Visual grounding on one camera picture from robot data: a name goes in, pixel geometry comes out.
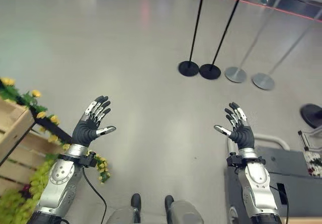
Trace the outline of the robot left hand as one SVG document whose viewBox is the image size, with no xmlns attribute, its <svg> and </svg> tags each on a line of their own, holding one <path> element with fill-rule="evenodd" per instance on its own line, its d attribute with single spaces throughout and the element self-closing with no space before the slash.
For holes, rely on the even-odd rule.
<svg viewBox="0 0 322 224">
<path fill-rule="evenodd" d="M 72 133 L 74 144 L 89 147 L 91 142 L 116 130 L 115 126 L 100 128 L 104 117 L 111 111 L 108 96 L 99 96 L 86 108 Z"/>
</svg>

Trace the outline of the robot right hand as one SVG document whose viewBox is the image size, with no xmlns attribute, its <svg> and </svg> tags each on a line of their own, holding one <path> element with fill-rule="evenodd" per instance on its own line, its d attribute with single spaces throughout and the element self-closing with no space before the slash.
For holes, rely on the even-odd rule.
<svg viewBox="0 0 322 224">
<path fill-rule="evenodd" d="M 232 125 L 232 130 L 228 130 L 220 125 L 214 125 L 214 129 L 226 135 L 237 144 L 239 150 L 245 148 L 254 149 L 255 137 L 248 119 L 242 108 L 235 102 L 229 103 L 229 108 L 225 108 L 226 118 Z"/>
</svg>

